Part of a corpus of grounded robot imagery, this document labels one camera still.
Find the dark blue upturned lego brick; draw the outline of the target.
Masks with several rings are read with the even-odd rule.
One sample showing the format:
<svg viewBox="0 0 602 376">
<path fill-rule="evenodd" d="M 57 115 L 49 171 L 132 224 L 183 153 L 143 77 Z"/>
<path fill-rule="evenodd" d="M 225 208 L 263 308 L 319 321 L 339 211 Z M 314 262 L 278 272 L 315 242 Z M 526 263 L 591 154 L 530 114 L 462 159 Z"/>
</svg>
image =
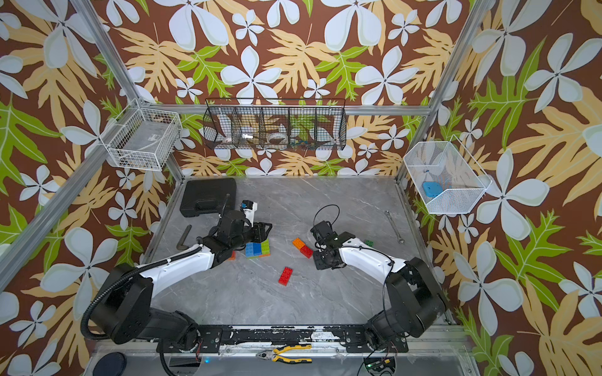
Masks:
<svg viewBox="0 0 602 376">
<path fill-rule="evenodd" d="M 260 257 L 261 255 L 263 255 L 262 244 L 260 244 L 260 243 L 253 243 L 253 256 L 254 257 Z"/>
</svg>

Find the small red lego brick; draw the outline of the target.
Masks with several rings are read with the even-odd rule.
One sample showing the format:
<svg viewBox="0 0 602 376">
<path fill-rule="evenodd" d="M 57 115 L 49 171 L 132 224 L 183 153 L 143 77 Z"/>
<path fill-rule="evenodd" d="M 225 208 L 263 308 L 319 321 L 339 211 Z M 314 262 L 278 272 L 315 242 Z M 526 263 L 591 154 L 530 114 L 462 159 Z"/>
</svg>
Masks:
<svg viewBox="0 0 602 376">
<path fill-rule="evenodd" d="M 313 257 L 313 251 L 306 245 L 302 246 L 301 249 L 299 249 L 299 251 L 308 259 L 311 259 Z"/>
</svg>

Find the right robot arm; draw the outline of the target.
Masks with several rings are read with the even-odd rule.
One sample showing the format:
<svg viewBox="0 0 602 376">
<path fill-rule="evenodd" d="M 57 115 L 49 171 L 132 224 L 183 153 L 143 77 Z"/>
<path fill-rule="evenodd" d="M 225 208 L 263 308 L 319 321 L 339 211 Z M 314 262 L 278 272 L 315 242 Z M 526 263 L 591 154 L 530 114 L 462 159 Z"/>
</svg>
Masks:
<svg viewBox="0 0 602 376">
<path fill-rule="evenodd" d="M 448 299 L 429 266 L 421 258 L 405 260 L 365 244 L 352 233 L 338 234 L 329 221 L 314 225 L 314 263 L 319 270 L 352 266 L 381 284 L 383 309 L 364 326 L 371 349 L 404 345 L 418 338 L 448 310 Z"/>
</svg>

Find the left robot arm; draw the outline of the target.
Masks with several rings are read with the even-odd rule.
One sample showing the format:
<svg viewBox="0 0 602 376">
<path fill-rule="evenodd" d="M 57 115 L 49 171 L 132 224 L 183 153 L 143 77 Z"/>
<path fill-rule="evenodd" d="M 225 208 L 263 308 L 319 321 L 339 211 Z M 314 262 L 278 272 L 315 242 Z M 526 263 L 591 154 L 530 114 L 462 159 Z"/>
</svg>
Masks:
<svg viewBox="0 0 602 376">
<path fill-rule="evenodd" d="M 244 200 L 240 208 L 223 211 L 209 234 L 182 252 L 138 267 L 114 268 L 82 315 L 84 338 L 117 345 L 156 340 L 183 351 L 193 349 L 200 338 L 196 321 L 180 311 L 155 309 L 151 301 L 166 288 L 216 268 L 247 244 L 266 241 L 272 225 L 255 221 L 257 209 L 257 203 Z"/>
</svg>

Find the small orange upturned lego brick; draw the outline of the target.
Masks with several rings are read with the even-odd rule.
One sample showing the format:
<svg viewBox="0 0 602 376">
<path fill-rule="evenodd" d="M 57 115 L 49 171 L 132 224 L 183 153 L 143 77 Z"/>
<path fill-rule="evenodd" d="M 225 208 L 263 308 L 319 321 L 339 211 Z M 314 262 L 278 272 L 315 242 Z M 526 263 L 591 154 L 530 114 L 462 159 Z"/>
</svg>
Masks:
<svg viewBox="0 0 602 376">
<path fill-rule="evenodd" d="M 306 247 L 307 245 L 299 238 L 296 238 L 295 240 L 292 241 L 293 245 L 295 248 L 297 248 L 299 251 L 301 251 L 304 247 Z"/>
</svg>

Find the light blue lego brick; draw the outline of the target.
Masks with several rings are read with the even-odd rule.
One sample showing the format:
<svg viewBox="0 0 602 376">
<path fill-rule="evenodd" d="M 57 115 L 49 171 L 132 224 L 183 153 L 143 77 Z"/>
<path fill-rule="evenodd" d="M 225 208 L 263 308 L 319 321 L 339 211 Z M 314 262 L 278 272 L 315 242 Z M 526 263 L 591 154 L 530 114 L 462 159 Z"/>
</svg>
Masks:
<svg viewBox="0 0 602 376">
<path fill-rule="evenodd" d="M 254 243 L 248 243 L 248 244 L 246 244 L 245 256 L 248 259 L 250 259 L 250 258 L 252 258 L 252 257 L 255 256 L 255 244 Z"/>
</svg>

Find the lime green lego brick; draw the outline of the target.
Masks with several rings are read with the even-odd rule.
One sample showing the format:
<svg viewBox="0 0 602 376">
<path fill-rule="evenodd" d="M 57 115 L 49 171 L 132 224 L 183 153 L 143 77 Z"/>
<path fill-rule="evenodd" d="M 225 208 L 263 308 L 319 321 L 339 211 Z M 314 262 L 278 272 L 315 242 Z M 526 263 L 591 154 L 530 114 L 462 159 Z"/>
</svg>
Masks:
<svg viewBox="0 0 602 376">
<path fill-rule="evenodd" d="M 270 242 L 268 240 L 261 243 L 261 257 L 268 257 L 271 254 Z"/>
</svg>

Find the long red lego brick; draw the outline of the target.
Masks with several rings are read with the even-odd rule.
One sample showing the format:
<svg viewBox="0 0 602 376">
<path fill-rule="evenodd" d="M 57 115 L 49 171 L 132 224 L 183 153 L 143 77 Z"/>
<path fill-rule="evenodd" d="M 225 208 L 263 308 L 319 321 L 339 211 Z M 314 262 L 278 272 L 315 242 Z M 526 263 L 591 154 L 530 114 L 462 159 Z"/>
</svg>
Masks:
<svg viewBox="0 0 602 376">
<path fill-rule="evenodd" d="M 291 269 L 289 267 L 285 267 L 282 271 L 282 274 L 280 275 L 280 277 L 278 279 L 278 283 L 282 286 L 287 286 L 292 275 L 293 275 L 293 269 Z"/>
</svg>

